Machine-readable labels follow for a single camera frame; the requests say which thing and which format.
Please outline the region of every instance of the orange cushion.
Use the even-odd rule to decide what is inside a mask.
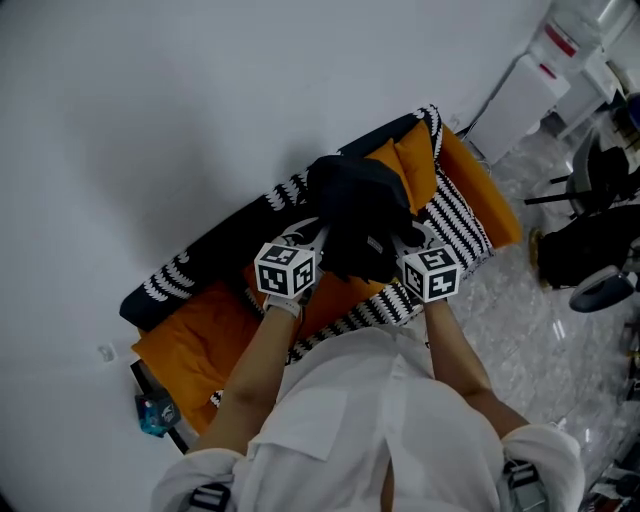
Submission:
[[[416,210],[413,201],[411,187],[407,182],[407,178],[404,174],[404,169],[402,168],[402,164],[400,163],[400,159],[398,158],[398,153],[396,153],[396,148],[393,145],[393,139],[389,139],[384,145],[380,146],[365,158],[371,158],[373,160],[382,162],[391,170],[393,170],[398,176],[400,176],[402,184],[404,185],[404,189],[407,191],[407,196],[409,197],[409,208],[411,209],[411,213],[413,213],[414,215],[417,214],[418,210]]]
[[[449,128],[443,128],[442,170],[473,209],[493,247],[520,242],[520,223],[487,171]]]
[[[253,265],[244,269],[244,278],[249,283],[258,303],[262,304],[265,295],[257,290]],[[328,324],[335,322],[360,302],[382,291],[385,286],[374,281],[367,284],[357,277],[352,277],[348,283],[345,283],[333,273],[327,272],[318,284],[318,288],[316,288],[305,310],[305,321],[300,329],[298,339],[307,338]]]
[[[413,204],[418,209],[423,208],[438,186],[431,136],[425,122],[420,121],[395,144],[395,149],[411,188]]]
[[[191,426],[202,432],[216,411],[211,395],[224,389],[258,325],[259,320],[218,281],[132,348]]]

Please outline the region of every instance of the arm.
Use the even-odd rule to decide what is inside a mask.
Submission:
[[[295,321],[283,309],[267,311],[229,376],[216,417],[191,452],[227,448],[246,455],[275,405]]]
[[[427,334],[436,380],[457,391],[482,414],[500,438],[528,422],[496,398],[484,366],[464,337],[449,305],[444,301],[424,305]]]

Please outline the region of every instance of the marble floor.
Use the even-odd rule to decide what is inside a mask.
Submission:
[[[568,144],[539,131],[490,169],[525,233],[569,222],[566,202],[523,203],[532,190],[536,195],[562,192],[563,185],[548,185],[548,180],[569,172],[569,154]],[[640,403],[620,399],[627,368],[623,324],[640,310],[640,294],[582,314],[569,308],[571,292],[538,286],[525,240],[498,250],[450,304],[496,394],[529,421],[556,422],[575,436],[589,484],[640,431]]]

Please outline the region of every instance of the sofa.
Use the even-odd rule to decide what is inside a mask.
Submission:
[[[498,248],[517,243],[521,227],[484,168],[428,105],[343,146],[349,157],[382,161],[401,177],[414,218],[454,249],[463,279]],[[216,414],[224,383],[257,329],[264,296],[252,261],[263,243],[310,216],[306,171],[212,228],[123,301],[120,314],[138,327],[140,365],[171,394],[200,433]],[[232,244],[233,254],[221,251]],[[401,283],[343,281],[327,274],[311,302],[287,364],[317,343],[377,324],[401,324],[421,309]]]

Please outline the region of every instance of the white shirt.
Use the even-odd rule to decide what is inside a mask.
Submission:
[[[498,511],[505,457],[533,463],[553,511],[574,511],[584,472],[575,439],[529,425],[502,441],[484,416],[430,378],[429,351],[398,328],[323,341],[285,369],[277,404],[247,456],[210,449],[160,482],[154,512],[228,481],[228,511],[370,511],[393,461],[396,511]]]

